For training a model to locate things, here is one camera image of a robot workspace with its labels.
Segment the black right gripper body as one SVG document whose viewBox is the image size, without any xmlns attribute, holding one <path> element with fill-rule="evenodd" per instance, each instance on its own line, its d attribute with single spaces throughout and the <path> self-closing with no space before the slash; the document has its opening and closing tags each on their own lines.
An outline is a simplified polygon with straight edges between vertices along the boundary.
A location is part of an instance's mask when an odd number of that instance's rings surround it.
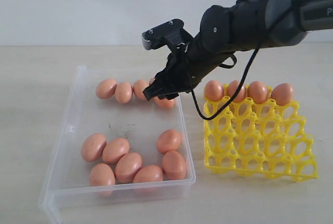
<svg viewBox="0 0 333 224">
<path fill-rule="evenodd" d="M 147 100 L 174 99 L 180 93 L 189 93 L 206 76 L 206 52 L 198 37 L 188 33 L 172 33 L 148 40 L 145 48 L 167 46 L 170 53 L 165 68 L 155 75 L 151 85 L 143 90 Z"/>
</svg>

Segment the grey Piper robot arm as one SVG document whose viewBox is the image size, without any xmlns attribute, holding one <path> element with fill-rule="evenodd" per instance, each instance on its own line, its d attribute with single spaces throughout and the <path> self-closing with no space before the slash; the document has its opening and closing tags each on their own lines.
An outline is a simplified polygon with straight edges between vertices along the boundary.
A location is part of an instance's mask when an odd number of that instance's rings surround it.
<svg viewBox="0 0 333 224">
<path fill-rule="evenodd" d="M 236 52 L 299 44 L 310 31 L 332 28 L 332 0 L 247 0 L 232 7 L 213 5 L 197 35 L 172 19 L 142 34 L 145 49 L 167 46 L 165 68 L 144 89 L 146 99 L 189 93 Z"/>
</svg>

